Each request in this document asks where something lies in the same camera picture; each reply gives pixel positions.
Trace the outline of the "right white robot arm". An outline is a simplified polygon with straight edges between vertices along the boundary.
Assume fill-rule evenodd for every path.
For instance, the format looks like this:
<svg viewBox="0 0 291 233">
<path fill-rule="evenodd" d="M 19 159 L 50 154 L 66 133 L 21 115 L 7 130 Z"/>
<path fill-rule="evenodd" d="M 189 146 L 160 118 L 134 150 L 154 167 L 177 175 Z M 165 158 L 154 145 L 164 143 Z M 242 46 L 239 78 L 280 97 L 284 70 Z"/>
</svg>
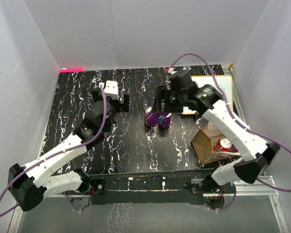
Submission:
<svg viewBox="0 0 291 233">
<path fill-rule="evenodd" d="M 186 70 L 174 71 L 170 68 L 168 72 L 169 84 L 156 88 L 152 111 L 179 113 L 184 107 L 197 111 L 213 123 L 240 153 L 238 160 L 214 168 L 197 187 L 216 193 L 227 183 L 254 183 L 280 146 L 249 132 L 243 121 L 233 115 L 226 94 L 218 83 L 199 87 Z"/>
</svg>

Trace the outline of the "red Coke can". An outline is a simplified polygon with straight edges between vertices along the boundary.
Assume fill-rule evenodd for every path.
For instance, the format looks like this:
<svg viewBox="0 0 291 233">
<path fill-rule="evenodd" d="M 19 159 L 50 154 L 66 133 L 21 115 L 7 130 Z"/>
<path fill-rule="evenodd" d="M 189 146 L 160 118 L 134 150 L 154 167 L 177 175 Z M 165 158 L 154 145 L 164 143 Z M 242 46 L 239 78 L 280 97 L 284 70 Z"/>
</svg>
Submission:
<svg viewBox="0 0 291 233">
<path fill-rule="evenodd" d="M 147 107 L 145 109 L 145 125 L 148 127 L 153 127 L 154 123 L 153 123 L 153 114 L 152 114 L 152 107 Z"/>
<path fill-rule="evenodd" d="M 219 138 L 213 146 L 213 152 L 228 152 L 232 147 L 232 143 L 226 137 Z"/>
</svg>

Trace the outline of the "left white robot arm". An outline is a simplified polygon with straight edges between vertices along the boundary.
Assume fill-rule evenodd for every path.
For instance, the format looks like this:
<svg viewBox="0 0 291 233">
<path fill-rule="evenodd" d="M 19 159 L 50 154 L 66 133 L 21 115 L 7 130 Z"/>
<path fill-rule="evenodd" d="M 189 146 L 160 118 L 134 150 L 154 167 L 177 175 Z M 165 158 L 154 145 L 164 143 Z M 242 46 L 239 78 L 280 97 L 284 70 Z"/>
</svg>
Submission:
<svg viewBox="0 0 291 233">
<path fill-rule="evenodd" d="M 24 212 L 58 193 L 75 191 L 84 194 L 90 190 L 91 179 L 80 168 L 62 175 L 54 173 L 103 141 L 105 133 L 111 131 L 115 124 L 115 115 L 129 111 L 129 95 L 117 97 L 114 87 L 97 88 L 92 96 L 95 102 L 93 108 L 63 142 L 30 163 L 10 167 L 9 192 Z"/>
</svg>

